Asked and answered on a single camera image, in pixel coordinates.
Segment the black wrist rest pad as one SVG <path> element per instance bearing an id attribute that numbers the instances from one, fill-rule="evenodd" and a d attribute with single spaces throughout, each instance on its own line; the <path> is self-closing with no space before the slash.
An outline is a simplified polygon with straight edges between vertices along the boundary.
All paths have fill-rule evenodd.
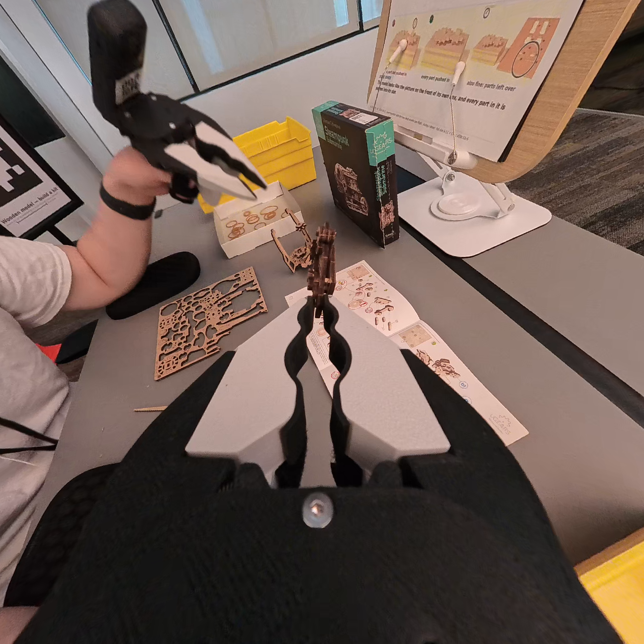
<path id="1" fill-rule="evenodd" d="M 129 318 L 177 296 L 199 276 L 200 263 L 194 254 L 174 253 L 148 265 L 135 287 L 106 306 L 106 313 L 113 320 Z"/>

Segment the black framed sign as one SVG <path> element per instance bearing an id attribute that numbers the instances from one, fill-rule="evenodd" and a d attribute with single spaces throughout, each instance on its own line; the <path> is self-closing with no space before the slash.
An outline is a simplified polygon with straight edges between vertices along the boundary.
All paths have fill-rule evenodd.
<path id="1" fill-rule="evenodd" d="M 57 224 L 84 203 L 1 117 L 1 235 L 36 239 L 49 232 L 74 246 Z"/>

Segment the large window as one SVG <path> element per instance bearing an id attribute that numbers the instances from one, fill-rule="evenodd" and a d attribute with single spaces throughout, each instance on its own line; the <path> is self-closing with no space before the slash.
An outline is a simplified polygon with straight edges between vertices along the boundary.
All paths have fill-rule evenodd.
<path id="1" fill-rule="evenodd" d="M 182 99 L 374 26 L 382 1 L 133 1 L 143 86 Z"/>

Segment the black model kit box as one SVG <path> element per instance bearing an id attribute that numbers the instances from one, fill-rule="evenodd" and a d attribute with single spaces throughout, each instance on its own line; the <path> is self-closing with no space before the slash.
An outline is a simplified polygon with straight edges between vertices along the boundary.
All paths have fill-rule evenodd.
<path id="1" fill-rule="evenodd" d="M 312 109 L 334 203 L 378 246 L 399 238 L 393 121 L 336 101 Z"/>

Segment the person's left hand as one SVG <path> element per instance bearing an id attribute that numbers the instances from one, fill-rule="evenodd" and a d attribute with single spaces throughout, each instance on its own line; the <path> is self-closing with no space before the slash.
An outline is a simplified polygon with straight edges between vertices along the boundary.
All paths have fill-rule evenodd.
<path id="1" fill-rule="evenodd" d="M 169 194 L 172 176 L 153 167 L 136 149 L 128 146 L 113 157 L 102 178 L 112 197 L 131 205 L 149 205 L 156 197 Z"/>

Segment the yellow plastic bin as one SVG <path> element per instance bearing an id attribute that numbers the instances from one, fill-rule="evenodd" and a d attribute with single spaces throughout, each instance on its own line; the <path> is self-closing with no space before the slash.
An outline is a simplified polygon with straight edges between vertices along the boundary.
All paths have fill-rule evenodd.
<path id="1" fill-rule="evenodd" d="M 294 189 L 316 179 L 310 129 L 286 117 L 233 138 L 266 183 Z"/>
<path id="2" fill-rule="evenodd" d="M 643 543 L 579 575 L 625 643 L 643 642 Z"/>

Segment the paper instruction booklet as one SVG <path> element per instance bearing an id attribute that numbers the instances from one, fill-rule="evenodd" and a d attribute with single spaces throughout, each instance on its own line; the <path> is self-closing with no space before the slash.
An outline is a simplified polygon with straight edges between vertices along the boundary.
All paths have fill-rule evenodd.
<path id="1" fill-rule="evenodd" d="M 341 270 L 332 296 L 355 312 L 370 326 L 394 342 L 400 350 L 410 350 L 424 365 L 422 375 L 434 373 L 452 388 L 461 402 L 469 404 L 509 446 L 528 431 L 503 406 L 427 323 L 420 320 L 413 306 L 385 282 L 365 261 Z M 329 358 L 330 336 L 322 321 L 315 321 L 307 346 L 330 393 L 339 371 Z"/>

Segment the white cardboard tray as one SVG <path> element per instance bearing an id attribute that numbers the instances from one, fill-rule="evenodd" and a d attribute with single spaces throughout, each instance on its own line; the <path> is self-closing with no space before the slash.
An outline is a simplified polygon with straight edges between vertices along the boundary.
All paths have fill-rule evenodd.
<path id="1" fill-rule="evenodd" d="M 258 189 L 255 195 L 255 200 L 234 198 L 214 207 L 213 217 L 216 234 L 221 248 L 228 258 L 244 254 L 258 246 L 272 242 L 272 231 L 276 233 L 277 237 L 283 237 L 294 232 L 296 225 L 291 217 L 286 215 L 285 210 L 287 208 L 293 211 L 300 221 L 303 221 L 298 203 L 280 181 L 270 183 L 266 189 Z M 276 221 L 270 227 L 264 227 L 235 240 L 226 239 L 222 220 L 240 211 L 267 205 L 278 205 L 279 208 Z"/>

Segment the round wooden gear assembly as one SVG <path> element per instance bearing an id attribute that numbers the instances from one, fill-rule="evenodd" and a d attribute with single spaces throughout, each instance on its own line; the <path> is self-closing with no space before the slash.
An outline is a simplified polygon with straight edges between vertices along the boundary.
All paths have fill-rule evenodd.
<path id="1" fill-rule="evenodd" d="M 276 233 L 272 231 L 271 235 L 291 272 L 295 272 L 297 268 L 309 270 L 307 288 L 312 292 L 315 301 L 315 318 L 319 318 L 323 311 L 323 298 L 334 293 L 336 284 L 334 247 L 336 231 L 329 226 L 328 222 L 325 222 L 323 226 L 318 227 L 316 239 L 312 239 L 306 223 L 300 221 L 288 208 L 285 213 L 294 221 L 296 231 L 303 234 L 305 245 L 287 253 Z"/>

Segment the printed instruction sheet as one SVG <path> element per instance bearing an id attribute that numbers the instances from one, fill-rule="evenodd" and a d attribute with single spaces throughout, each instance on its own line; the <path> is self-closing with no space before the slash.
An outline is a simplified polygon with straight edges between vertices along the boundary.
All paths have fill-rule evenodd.
<path id="1" fill-rule="evenodd" d="M 368 105 L 394 123 L 496 162 L 582 1 L 391 1 Z"/>

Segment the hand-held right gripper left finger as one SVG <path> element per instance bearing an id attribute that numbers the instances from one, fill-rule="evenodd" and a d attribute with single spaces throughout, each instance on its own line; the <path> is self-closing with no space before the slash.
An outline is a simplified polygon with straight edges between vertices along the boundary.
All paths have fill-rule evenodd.
<path id="1" fill-rule="evenodd" d="M 303 387 L 314 301 L 302 298 L 241 344 L 186 445 L 192 457 L 255 463 L 298 486 L 307 452 Z"/>

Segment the black wristband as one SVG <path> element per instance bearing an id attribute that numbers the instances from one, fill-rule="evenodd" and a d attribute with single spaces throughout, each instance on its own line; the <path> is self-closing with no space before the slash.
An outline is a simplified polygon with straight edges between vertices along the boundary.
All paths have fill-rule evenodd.
<path id="1" fill-rule="evenodd" d="M 118 199 L 113 195 L 110 195 L 105 189 L 104 184 L 101 182 L 100 187 L 100 198 L 102 202 L 112 211 L 125 216 L 126 218 L 136 220 L 136 221 L 145 221 L 152 217 L 157 199 L 153 198 L 153 201 L 150 204 L 146 205 L 134 205 L 126 202 L 124 200 Z"/>

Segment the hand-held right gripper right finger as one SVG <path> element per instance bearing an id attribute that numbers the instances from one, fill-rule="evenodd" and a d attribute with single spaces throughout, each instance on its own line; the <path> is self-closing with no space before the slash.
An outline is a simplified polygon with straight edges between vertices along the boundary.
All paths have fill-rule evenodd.
<path id="1" fill-rule="evenodd" d="M 323 297 L 322 311 L 339 371 L 330 421 L 335 483 L 360 486 L 384 461 L 447 453 L 449 440 L 408 364 L 412 353 L 333 297 Z"/>

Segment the person's white shirt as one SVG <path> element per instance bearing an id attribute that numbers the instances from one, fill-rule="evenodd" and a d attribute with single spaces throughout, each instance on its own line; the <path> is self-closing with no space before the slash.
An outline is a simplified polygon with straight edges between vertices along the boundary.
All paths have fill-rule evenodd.
<path id="1" fill-rule="evenodd" d="M 69 403 L 68 378 L 26 330 L 65 303 L 71 267 L 56 246 L 1 238 L 1 599 L 19 561 Z"/>

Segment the person's left forearm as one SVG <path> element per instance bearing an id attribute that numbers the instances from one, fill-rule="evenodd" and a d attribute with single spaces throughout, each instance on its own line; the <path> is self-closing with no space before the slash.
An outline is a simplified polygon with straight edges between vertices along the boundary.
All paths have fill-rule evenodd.
<path id="1" fill-rule="evenodd" d="M 152 220 L 133 220 L 99 202 L 92 226 L 75 247 L 62 246 L 71 267 L 65 311 L 99 309 L 129 292 L 144 273 Z"/>

